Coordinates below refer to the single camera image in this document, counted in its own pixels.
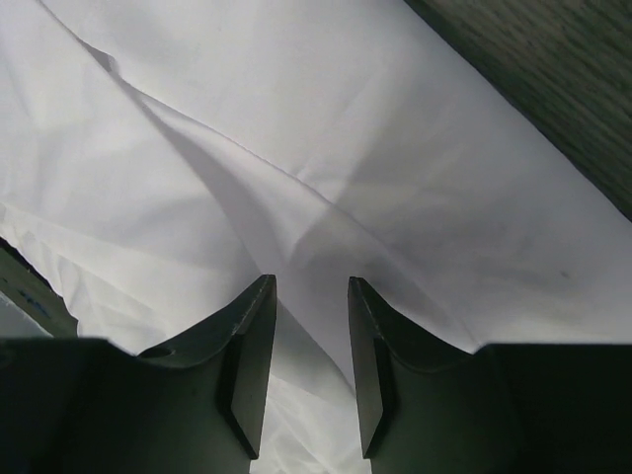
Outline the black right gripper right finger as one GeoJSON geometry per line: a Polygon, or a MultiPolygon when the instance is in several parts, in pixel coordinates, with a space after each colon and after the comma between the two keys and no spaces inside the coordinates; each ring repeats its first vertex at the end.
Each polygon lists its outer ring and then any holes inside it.
{"type": "Polygon", "coordinates": [[[627,345],[491,344],[464,352],[348,290],[360,443],[375,473],[627,473],[627,345]]]}

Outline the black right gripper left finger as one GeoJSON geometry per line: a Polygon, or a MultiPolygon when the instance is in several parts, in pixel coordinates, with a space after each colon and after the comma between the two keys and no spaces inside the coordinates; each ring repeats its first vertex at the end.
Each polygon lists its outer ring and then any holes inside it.
{"type": "Polygon", "coordinates": [[[277,282],[130,355],[100,339],[1,343],[5,473],[246,473],[260,452],[277,282]]]}

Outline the white long sleeve shirt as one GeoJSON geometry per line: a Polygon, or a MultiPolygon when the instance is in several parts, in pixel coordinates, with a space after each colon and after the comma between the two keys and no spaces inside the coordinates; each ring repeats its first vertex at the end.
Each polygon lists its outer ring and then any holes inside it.
{"type": "Polygon", "coordinates": [[[137,354],[277,279],[256,473],[365,473],[347,287],[627,343],[631,225],[401,1],[5,1],[1,234],[137,354]]]}

